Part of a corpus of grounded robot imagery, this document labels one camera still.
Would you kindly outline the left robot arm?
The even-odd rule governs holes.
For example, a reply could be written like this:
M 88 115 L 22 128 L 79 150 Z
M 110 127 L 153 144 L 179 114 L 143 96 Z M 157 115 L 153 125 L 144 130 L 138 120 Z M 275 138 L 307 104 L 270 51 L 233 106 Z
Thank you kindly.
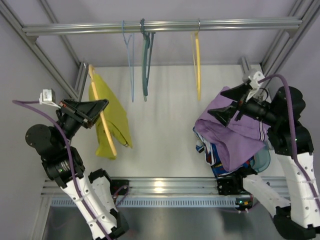
M 102 168 L 86 173 L 82 158 L 70 141 L 81 127 L 91 128 L 108 103 L 106 99 L 64 99 L 56 110 L 57 120 L 41 113 L 51 126 L 35 124 L 25 134 L 26 143 L 39 154 L 48 178 L 76 205 L 94 240 L 116 240 L 129 230 L 115 203 L 116 194 L 124 196 L 128 191 Z

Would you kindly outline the cream plastic hanger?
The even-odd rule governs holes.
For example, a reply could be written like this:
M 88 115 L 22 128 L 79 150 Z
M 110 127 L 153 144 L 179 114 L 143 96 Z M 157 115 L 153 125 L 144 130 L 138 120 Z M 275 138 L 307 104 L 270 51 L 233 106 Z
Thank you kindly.
M 98 92 L 97 92 L 96 84 L 94 82 L 94 76 L 95 76 L 94 75 L 94 71 L 95 71 L 95 68 L 91 64 L 89 64 L 88 65 L 88 74 L 89 74 L 89 76 L 91 78 L 91 87 L 92 87 L 94 99 L 97 101 L 97 100 L 99 100 L 99 95 L 98 95 Z M 109 131 L 109 127 L 108 127 L 107 121 L 105 119 L 105 115 L 104 115 L 104 111 L 103 110 L 100 112 L 100 119 L 101 119 L 101 122 L 102 122 L 102 125 L 103 125 L 103 129 L 105 131 L 105 135 L 107 137 L 108 143 L 110 145 L 111 151 L 112 151 L 114 156 L 117 156 L 117 150 L 116 150 L 115 144 L 113 142 L 111 133 Z

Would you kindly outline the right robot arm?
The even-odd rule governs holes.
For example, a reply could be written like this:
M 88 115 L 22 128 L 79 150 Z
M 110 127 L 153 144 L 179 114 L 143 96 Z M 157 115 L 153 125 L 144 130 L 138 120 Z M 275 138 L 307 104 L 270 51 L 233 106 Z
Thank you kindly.
M 314 174 L 314 146 L 309 131 L 299 119 L 306 104 L 302 93 L 284 85 L 271 102 L 249 96 L 248 83 L 224 90 L 231 104 L 208 113 L 223 126 L 243 116 L 268 125 L 267 136 L 281 164 L 289 198 L 281 197 L 254 171 L 237 174 L 242 188 L 268 211 L 278 233 L 286 240 L 311 240 L 320 233 L 320 193 Z

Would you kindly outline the yellow-green trousers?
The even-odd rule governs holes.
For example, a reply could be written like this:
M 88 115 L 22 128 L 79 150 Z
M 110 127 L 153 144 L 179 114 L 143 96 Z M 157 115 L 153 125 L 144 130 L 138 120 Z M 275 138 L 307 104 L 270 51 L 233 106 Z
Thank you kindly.
M 100 100 L 108 100 L 108 105 L 103 110 L 103 114 L 110 134 L 121 145 L 132 148 L 133 142 L 125 109 L 111 88 L 99 74 L 95 73 L 91 81 L 95 84 L 98 98 Z M 98 142 L 98 147 L 95 151 L 96 156 L 115 160 L 117 156 L 112 152 L 107 135 L 105 133 L 103 122 L 100 118 L 95 123 L 95 129 Z

